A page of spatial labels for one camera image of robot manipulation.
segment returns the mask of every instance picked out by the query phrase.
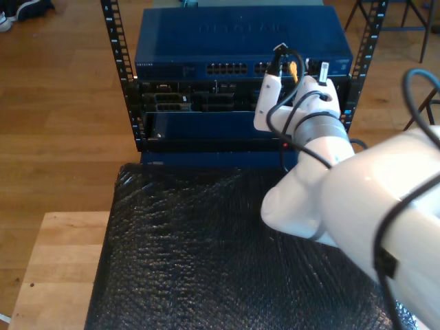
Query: black bubble wrap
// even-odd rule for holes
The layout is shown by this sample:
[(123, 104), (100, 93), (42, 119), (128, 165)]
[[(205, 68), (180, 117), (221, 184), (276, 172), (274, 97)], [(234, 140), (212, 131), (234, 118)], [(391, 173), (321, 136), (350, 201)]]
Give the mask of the black bubble wrap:
[(282, 175), (122, 167), (85, 328), (391, 329), (379, 287), (343, 253), (261, 221)]

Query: white robotic arm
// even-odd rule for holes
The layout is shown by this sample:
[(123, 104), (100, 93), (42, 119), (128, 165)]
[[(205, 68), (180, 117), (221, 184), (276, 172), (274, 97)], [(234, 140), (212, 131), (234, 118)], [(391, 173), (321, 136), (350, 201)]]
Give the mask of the white robotic arm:
[[(280, 77), (266, 74), (255, 111), (254, 126), (269, 131), (267, 112), (278, 102)], [(340, 248), (377, 281), (373, 244), (388, 211), (408, 193), (440, 171), (440, 153), (419, 129), (401, 133), (355, 155), (339, 121), (336, 89), (331, 80), (318, 84), (311, 76), (300, 83), (287, 134), (295, 143), (325, 158), (324, 165), (306, 153), (265, 196), (261, 217), (271, 228)], [(291, 107), (281, 107), (271, 123), (281, 131)], [(433, 126), (440, 137), (440, 126)], [(391, 291), (431, 329), (440, 328), (440, 186), (429, 190), (399, 214), (383, 248), (398, 264)]]

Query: chair leg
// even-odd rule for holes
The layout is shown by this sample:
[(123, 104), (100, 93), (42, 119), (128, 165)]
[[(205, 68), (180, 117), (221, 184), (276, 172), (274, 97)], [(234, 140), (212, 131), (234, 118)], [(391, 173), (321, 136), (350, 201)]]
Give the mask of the chair leg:
[(359, 6), (359, 2), (360, 2), (361, 0), (356, 0), (356, 3), (355, 3), (355, 5), (353, 6), (353, 9), (351, 10), (351, 13), (350, 13), (350, 16), (349, 16), (349, 20), (346, 22), (346, 24), (345, 24), (345, 27), (344, 27), (344, 31), (346, 32), (347, 31), (347, 29), (349, 28), (349, 25), (350, 25), (350, 23), (351, 23), (351, 20), (353, 19), (353, 16), (354, 16), (354, 14), (355, 14), (355, 12), (356, 12), (356, 9), (358, 8), (358, 6)]
[(405, 25), (406, 17), (408, 16), (408, 9), (410, 9), (410, 4), (409, 4), (409, 2), (407, 0), (406, 1), (406, 6), (405, 6), (405, 11), (404, 11), (404, 17), (401, 20), (401, 25), (400, 25), (401, 28)]
[(435, 125), (434, 116), (432, 115), (431, 105), (440, 105), (440, 101), (438, 101), (438, 100), (431, 100), (426, 105), (426, 112), (428, 114), (429, 124), (430, 125)]
[[(429, 102), (432, 101), (432, 99), (434, 98), (435, 94), (437, 94), (437, 89), (434, 88), (434, 89), (429, 93), (429, 95), (426, 97), (426, 99), (423, 101), (423, 103), (420, 105), (420, 107), (419, 107), (419, 113), (421, 113), (421, 112), (422, 112), (422, 111), (423, 111), (423, 110), (429, 105)], [(406, 124), (406, 126), (405, 126), (405, 128), (404, 128), (404, 131), (406, 131), (407, 129), (409, 129), (410, 126), (413, 124), (413, 122), (414, 122), (414, 118), (411, 118), (410, 121), (408, 122), (408, 124)]]
[(370, 23), (370, 21), (369, 21), (369, 15), (366, 13), (366, 10), (365, 10), (364, 6), (362, 5), (362, 2), (359, 3), (359, 9), (360, 9), (362, 15), (364, 15), (365, 21), (366, 21), (367, 23)]
[(440, 34), (440, 24), (433, 24), (431, 27), (431, 32), (434, 34)]
[(423, 45), (421, 46), (420, 63), (424, 61), (426, 46), (428, 44), (429, 33), (431, 33), (432, 21), (434, 20), (435, 12), (435, 0), (431, 0), (431, 6), (429, 9), (428, 26), (426, 26), (425, 37), (423, 38)]

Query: blue network switch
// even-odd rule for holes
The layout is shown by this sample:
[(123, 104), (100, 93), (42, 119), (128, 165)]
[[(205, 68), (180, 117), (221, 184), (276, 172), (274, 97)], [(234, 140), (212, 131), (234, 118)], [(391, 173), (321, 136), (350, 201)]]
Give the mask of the blue network switch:
[[(145, 82), (248, 80), (263, 76), (280, 43), (347, 76), (353, 55), (330, 6), (163, 8), (144, 11), (135, 66)], [(287, 64), (283, 66), (287, 75)]]

